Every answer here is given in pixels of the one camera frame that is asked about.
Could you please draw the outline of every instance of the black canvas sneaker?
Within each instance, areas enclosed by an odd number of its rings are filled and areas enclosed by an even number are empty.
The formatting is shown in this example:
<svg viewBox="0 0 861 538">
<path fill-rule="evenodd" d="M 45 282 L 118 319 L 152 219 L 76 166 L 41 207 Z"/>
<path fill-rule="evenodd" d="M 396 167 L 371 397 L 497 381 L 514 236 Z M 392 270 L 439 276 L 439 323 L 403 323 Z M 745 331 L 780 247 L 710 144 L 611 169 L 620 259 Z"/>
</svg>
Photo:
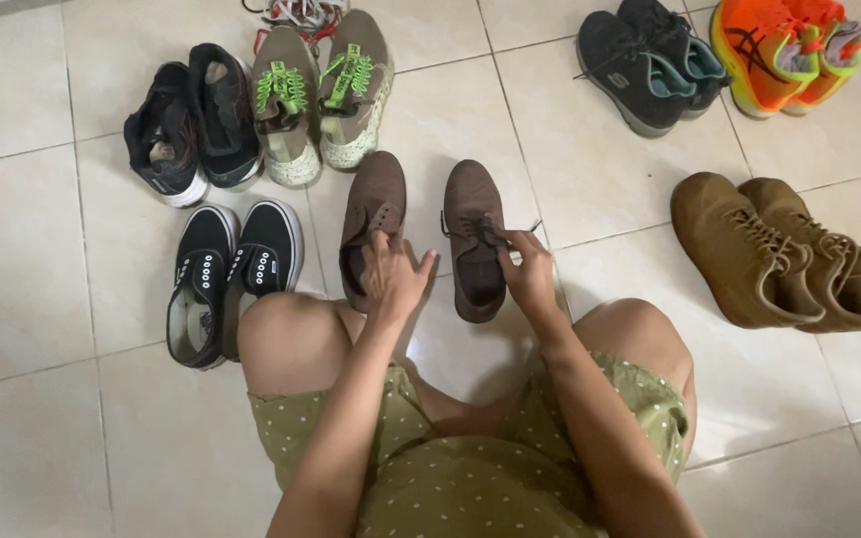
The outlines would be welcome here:
<svg viewBox="0 0 861 538">
<path fill-rule="evenodd" d="M 229 334 L 237 332 L 238 318 L 258 298 L 294 291 L 303 263 L 304 238 L 294 210 L 280 200 L 258 200 L 245 216 L 227 276 L 225 328 Z M 225 339 L 224 355 L 238 360 L 236 339 Z"/>
<path fill-rule="evenodd" d="M 661 137 L 676 125 L 697 91 L 643 36 L 608 11 L 594 11 L 577 34 L 577 58 L 591 82 L 616 104 L 629 128 Z"/>
<path fill-rule="evenodd" d="M 207 370 L 225 361 L 224 298 L 232 266 L 238 218 L 214 204 L 194 210 L 185 224 L 175 261 L 175 291 L 168 304 L 167 342 L 179 364 Z"/>
<path fill-rule="evenodd" d="M 616 16 L 646 37 L 653 52 L 664 55 L 676 71 L 697 85 L 685 120 L 698 118 L 709 110 L 730 77 L 706 41 L 690 34 L 683 15 L 670 12 L 658 0 L 623 0 Z"/>
<path fill-rule="evenodd" d="M 198 146 L 187 107 L 188 68 L 173 61 L 158 68 L 138 112 L 126 120 L 128 165 L 170 206 L 189 206 L 208 180 L 198 167 Z"/>
<path fill-rule="evenodd" d="M 215 187 L 236 187 L 255 175 L 261 164 L 255 116 L 248 98 L 251 69 L 211 43 L 191 49 L 188 68 L 188 94 L 201 165 Z"/>
</svg>

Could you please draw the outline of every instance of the skechers logo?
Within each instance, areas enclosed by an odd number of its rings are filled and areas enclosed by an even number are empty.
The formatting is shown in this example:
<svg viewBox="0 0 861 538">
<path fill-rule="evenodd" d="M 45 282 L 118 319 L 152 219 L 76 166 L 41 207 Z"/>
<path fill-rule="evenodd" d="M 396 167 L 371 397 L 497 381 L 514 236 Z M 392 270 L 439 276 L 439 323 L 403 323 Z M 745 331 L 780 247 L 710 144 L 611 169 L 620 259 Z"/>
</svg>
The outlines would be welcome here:
<svg viewBox="0 0 861 538">
<path fill-rule="evenodd" d="M 629 85 L 629 80 L 626 77 L 619 73 L 612 73 L 606 76 L 610 82 L 613 83 L 614 86 L 620 88 L 621 90 L 626 88 Z"/>
</svg>

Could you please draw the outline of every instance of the speckled white sole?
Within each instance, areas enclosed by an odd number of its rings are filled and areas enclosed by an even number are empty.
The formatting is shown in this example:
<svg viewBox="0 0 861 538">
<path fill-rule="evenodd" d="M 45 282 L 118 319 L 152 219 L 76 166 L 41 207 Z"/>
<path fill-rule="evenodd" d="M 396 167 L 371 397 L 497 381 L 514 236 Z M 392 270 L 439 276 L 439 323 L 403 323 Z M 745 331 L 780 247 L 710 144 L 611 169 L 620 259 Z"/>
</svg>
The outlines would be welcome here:
<svg viewBox="0 0 861 538">
<path fill-rule="evenodd" d="M 341 145 L 332 143 L 327 139 L 326 134 L 321 133 L 320 154 L 328 165 L 338 169 L 354 168 L 361 164 L 368 153 L 373 153 L 377 149 L 377 129 L 381 125 L 384 105 L 388 101 L 390 86 L 394 81 L 393 58 L 388 58 L 388 65 L 381 69 L 384 71 L 384 80 L 381 81 L 374 106 L 371 108 L 367 129 L 361 131 L 358 138 Z"/>
<path fill-rule="evenodd" d="M 317 177 L 320 172 L 320 157 L 311 139 L 307 139 L 304 152 L 290 163 L 279 163 L 270 156 L 265 157 L 264 167 L 272 181 L 285 187 L 304 185 Z"/>
</svg>

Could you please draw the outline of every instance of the shoe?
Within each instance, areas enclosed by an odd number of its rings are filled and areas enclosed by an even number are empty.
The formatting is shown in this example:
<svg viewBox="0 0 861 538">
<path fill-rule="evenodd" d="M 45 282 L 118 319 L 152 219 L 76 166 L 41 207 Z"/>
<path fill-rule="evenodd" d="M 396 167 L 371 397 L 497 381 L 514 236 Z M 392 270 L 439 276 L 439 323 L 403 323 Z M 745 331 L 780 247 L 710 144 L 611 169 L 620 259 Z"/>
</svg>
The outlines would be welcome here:
<svg viewBox="0 0 861 538">
<path fill-rule="evenodd" d="M 245 216 L 227 277 L 225 339 L 222 353 L 238 362 L 237 326 L 245 310 L 257 299 L 294 291 L 304 263 L 304 238 L 291 206 L 262 198 Z"/>
<path fill-rule="evenodd" d="M 159 67 L 144 104 L 125 126 L 128 165 L 175 208 L 197 202 L 208 189 L 198 168 L 198 146 L 185 98 L 187 80 L 188 68 L 181 62 Z"/>
<path fill-rule="evenodd" d="M 670 12 L 658 0 L 623 0 L 616 16 L 644 35 L 652 51 L 668 59 L 683 79 L 697 85 L 697 92 L 683 111 L 684 120 L 702 116 L 729 85 L 730 78 L 709 44 L 690 35 L 685 16 Z"/>
<path fill-rule="evenodd" d="M 819 28 L 792 16 L 783 0 L 720 0 L 710 43 L 733 77 L 733 101 L 765 119 L 819 77 Z"/>
<path fill-rule="evenodd" d="M 650 51 L 642 35 L 608 11 L 594 11 L 583 20 L 577 59 L 629 128 L 644 138 L 670 132 L 697 91 L 667 59 Z"/>
<path fill-rule="evenodd" d="M 178 242 L 175 291 L 168 303 L 167 337 L 171 358 L 182 366 L 208 370 L 225 361 L 226 275 L 231 268 L 238 218 L 215 204 L 194 210 Z"/>
<path fill-rule="evenodd" d="M 497 261 L 497 249 L 506 247 L 507 239 L 500 192 L 487 168 L 471 160 L 453 167 L 440 220 L 441 232 L 450 239 L 454 308 L 465 322 L 493 320 L 507 292 Z"/>
<path fill-rule="evenodd" d="M 248 98 L 250 68 L 221 47 L 203 43 L 188 54 L 188 69 L 201 165 L 215 187 L 236 187 L 261 163 Z"/>
<path fill-rule="evenodd" d="M 739 192 L 756 206 L 763 222 L 814 252 L 806 283 L 826 317 L 796 328 L 814 333 L 861 330 L 861 246 L 823 228 L 799 194 L 779 179 L 752 179 Z"/>
<path fill-rule="evenodd" d="M 317 129 L 314 56 L 295 29 L 277 26 L 258 49 L 252 72 L 255 129 L 268 176 L 279 185 L 308 183 L 320 172 L 312 136 L 312 127 Z"/>
<path fill-rule="evenodd" d="M 366 314 L 368 309 L 367 295 L 361 286 L 361 275 L 365 272 L 362 249 L 375 230 L 383 230 L 391 237 L 399 236 L 407 207 L 404 171 L 397 158 L 386 151 L 368 155 L 358 167 L 347 194 L 338 252 L 344 295 L 358 312 Z"/>
<path fill-rule="evenodd" d="M 353 168 L 377 148 L 377 128 L 394 80 L 394 61 L 381 29 L 366 11 L 341 19 L 321 75 L 320 153 L 328 165 Z"/>
<path fill-rule="evenodd" d="M 826 314 L 806 286 L 812 250 L 766 226 L 725 177 L 700 172 L 684 179 L 670 213 L 676 239 L 733 324 L 814 324 Z"/>
<path fill-rule="evenodd" d="M 819 56 L 819 77 L 795 96 L 783 112 L 807 114 L 814 106 L 832 97 L 861 66 L 861 22 L 846 19 L 846 10 L 832 0 L 783 0 L 793 16 L 819 27 L 823 48 Z"/>
</svg>

